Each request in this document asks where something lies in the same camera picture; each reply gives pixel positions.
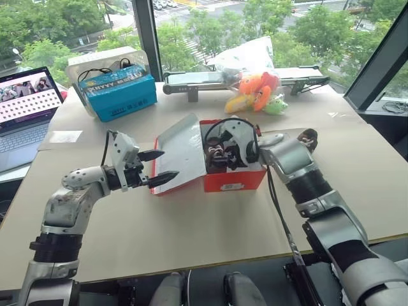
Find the beige table surface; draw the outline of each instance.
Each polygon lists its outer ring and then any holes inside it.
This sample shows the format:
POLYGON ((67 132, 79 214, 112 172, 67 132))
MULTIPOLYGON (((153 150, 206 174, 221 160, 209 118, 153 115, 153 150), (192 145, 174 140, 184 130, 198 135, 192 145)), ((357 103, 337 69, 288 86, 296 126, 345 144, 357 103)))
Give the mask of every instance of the beige table surface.
MULTIPOLYGON (((360 219, 369 239, 408 233, 408 165, 402 157, 366 124, 317 130, 316 161, 360 219)), ((300 131, 287 133, 296 136, 300 131)), ((149 149, 153 144, 141 146, 149 149)), ((61 177, 74 168, 99 164, 102 148, 38 153, 0 229, 0 290, 21 286, 34 254, 29 242, 40 232, 45 203, 60 186, 61 177)), ((275 182, 294 239, 300 250, 309 250, 304 219, 276 176, 275 182)), ((76 280, 283 256, 289 247, 271 204, 266 179, 256 191, 204 193, 200 180, 162 197, 142 187, 115 191, 92 211, 76 280)))
MULTIPOLYGON (((319 75, 318 70, 285 68, 280 69, 284 77, 319 75)), ((102 144, 105 132, 109 129, 119 130, 133 136, 137 142, 153 142, 157 135, 189 113, 195 113, 200 120, 221 119, 230 115, 224 113, 226 101, 233 96, 231 91, 199 92, 199 101, 189 103, 187 94, 163 93, 163 83, 156 83, 157 103, 135 113, 110 122, 100 122, 85 111, 73 88, 68 97, 54 115, 39 150, 65 149, 102 144), (76 143, 50 143, 54 131, 82 131, 76 143)), ((331 127, 351 122, 365 124, 359 115, 349 106, 340 94, 329 85, 299 96, 290 96, 286 87, 285 100, 289 104, 284 115, 268 115, 263 112, 241 112, 238 116, 248 118, 252 123, 261 126, 262 131, 292 128, 331 127)))

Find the toy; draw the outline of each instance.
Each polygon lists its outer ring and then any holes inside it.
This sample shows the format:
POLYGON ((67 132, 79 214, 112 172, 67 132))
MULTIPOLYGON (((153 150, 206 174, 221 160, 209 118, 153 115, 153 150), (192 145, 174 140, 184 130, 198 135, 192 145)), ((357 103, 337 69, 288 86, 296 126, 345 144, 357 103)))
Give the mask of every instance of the toy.
POLYGON ((227 101, 225 112, 239 112, 248 107, 259 112, 268 104, 278 85, 278 76, 269 72, 242 77, 238 85, 239 94, 227 101))
POLYGON ((283 94, 271 96, 268 103, 263 108, 265 113, 269 115, 280 115, 282 111, 288 107, 288 104, 283 101, 283 94))

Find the white label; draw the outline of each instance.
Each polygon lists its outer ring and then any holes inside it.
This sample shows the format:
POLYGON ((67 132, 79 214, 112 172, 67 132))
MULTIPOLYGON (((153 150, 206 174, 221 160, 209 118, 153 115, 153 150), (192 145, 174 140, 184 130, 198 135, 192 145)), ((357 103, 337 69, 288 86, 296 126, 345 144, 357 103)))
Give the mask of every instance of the white label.
POLYGON ((53 131, 50 142, 76 142, 81 133, 82 131, 53 131))
POLYGON ((227 191, 227 190, 238 190, 244 188, 245 185, 241 183, 235 183, 235 184, 225 184, 221 186, 222 191, 227 191))

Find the window frame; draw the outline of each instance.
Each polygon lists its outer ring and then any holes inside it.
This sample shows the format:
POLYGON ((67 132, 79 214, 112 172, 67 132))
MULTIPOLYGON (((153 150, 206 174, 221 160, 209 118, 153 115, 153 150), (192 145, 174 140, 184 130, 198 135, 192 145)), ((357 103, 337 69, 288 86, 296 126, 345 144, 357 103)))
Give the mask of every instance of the window frame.
MULTIPOLYGON (((142 48, 150 72, 163 81, 159 43, 152 0, 131 0, 142 48)), ((400 12, 366 65, 354 79, 344 98, 357 110, 365 111, 408 60, 408 3, 400 12)))
POLYGON ((344 98, 364 112, 408 60, 408 3, 354 79, 344 98))

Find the blue box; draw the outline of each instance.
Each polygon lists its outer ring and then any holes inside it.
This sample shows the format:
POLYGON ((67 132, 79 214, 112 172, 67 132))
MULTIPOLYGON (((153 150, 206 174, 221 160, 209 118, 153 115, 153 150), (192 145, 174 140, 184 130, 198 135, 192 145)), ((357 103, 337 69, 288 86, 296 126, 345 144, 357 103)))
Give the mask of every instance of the blue box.
POLYGON ((79 87, 102 122, 157 102, 154 79, 139 65, 86 79, 79 82, 79 87))

